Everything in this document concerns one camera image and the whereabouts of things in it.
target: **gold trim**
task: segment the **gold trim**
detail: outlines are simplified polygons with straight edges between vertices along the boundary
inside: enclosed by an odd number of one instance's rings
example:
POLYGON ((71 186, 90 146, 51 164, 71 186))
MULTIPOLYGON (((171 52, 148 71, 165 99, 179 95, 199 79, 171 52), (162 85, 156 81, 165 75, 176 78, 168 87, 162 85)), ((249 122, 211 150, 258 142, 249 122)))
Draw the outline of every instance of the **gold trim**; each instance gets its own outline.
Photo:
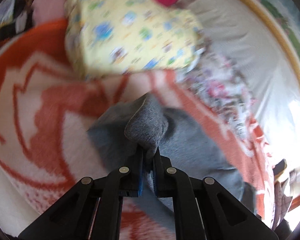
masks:
POLYGON ((300 85, 300 61, 298 58, 295 57, 293 51, 291 50, 290 47, 292 45, 289 46, 290 41, 287 41, 285 39, 281 32, 276 28, 275 24, 273 23, 273 20, 256 3, 254 3, 253 0, 240 1, 243 2, 246 6, 248 6, 249 9, 263 21, 266 27, 277 39, 277 42, 280 44, 282 50, 286 54, 300 85))

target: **silver screw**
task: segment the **silver screw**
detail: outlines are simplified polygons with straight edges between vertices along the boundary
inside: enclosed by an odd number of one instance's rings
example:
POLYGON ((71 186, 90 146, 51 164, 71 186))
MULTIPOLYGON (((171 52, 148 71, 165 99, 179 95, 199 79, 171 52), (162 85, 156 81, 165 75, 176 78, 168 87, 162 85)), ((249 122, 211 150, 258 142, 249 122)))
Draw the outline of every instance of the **silver screw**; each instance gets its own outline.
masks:
POLYGON ((211 177, 207 177, 204 179, 204 182, 209 184, 209 185, 212 185, 214 183, 214 179, 211 178, 211 177))
POLYGON ((169 174, 175 174, 176 172, 177 172, 176 168, 173 167, 167 168, 167 173, 169 174))
POLYGON ((121 173, 127 173, 128 171, 129 171, 129 168, 128 167, 121 167, 120 169, 119 169, 119 171, 121 172, 121 173))
POLYGON ((84 177, 81 179, 81 183, 84 184, 84 185, 87 185, 91 182, 91 178, 89 177, 84 177))

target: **red and white blanket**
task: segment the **red and white blanket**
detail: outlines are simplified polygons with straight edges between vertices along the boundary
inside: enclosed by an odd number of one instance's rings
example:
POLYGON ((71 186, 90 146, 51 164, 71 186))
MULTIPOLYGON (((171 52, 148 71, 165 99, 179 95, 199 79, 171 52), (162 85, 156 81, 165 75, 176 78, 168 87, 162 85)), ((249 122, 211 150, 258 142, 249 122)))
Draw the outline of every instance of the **red and white blanket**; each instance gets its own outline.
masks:
MULTIPOLYGON (((0 166, 18 192, 44 212, 85 176, 106 176, 87 129, 112 104, 148 91, 166 106, 187 111, 257 189, 257 209, 270 226, 274 206, 267 142, 250 118, 250 141, 241 141, 215 113, 175 83, 173 71, 148 71, 82 82, 66 58, 67 22, 30 30, 0 55, 0 166)), ((128 199, 121 239, 173 239, 128 199)))

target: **gray fabric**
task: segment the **gray fabric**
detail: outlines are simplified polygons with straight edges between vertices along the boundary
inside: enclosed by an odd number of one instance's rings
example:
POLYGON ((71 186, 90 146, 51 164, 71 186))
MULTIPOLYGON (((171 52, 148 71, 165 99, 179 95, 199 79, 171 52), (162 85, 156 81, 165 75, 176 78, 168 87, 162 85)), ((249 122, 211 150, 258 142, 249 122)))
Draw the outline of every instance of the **gray fabric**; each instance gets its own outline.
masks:
MULTIPOLYGON (((194 178, 211 176, 242 199, 245 183, 239 171, 226 161, 200 125, 183 110, 162 107, 150 93, 110 107, 88 134, 109 171, 122 166, 125 158, 136 152, 137 144, 147 150, 147 159, 159 146, 161 155, 169 157, 172 166, 194 178)), ((135 203, 161 225, 174 230, 172 200, 160 202, 155 198, 150 174, 145 175, 144 182, 142 197, 135 203)))

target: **floral fabric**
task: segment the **floral fabric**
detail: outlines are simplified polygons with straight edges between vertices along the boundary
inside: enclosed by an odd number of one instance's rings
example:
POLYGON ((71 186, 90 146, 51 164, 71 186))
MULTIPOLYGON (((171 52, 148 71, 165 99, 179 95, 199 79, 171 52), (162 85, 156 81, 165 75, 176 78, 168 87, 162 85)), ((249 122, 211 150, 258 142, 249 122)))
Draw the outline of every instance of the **floral fabric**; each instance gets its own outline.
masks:
POLYGON ((201 56, 193 70, 179 74, 183 86, 211 107, 241 140, 247 139, 254 99, 232 60, 209 52, 201 56))
POLYGON ((198 58, 201 24, 155 0, 68 0, 66 49, 82 77, 182 68, 198 58))

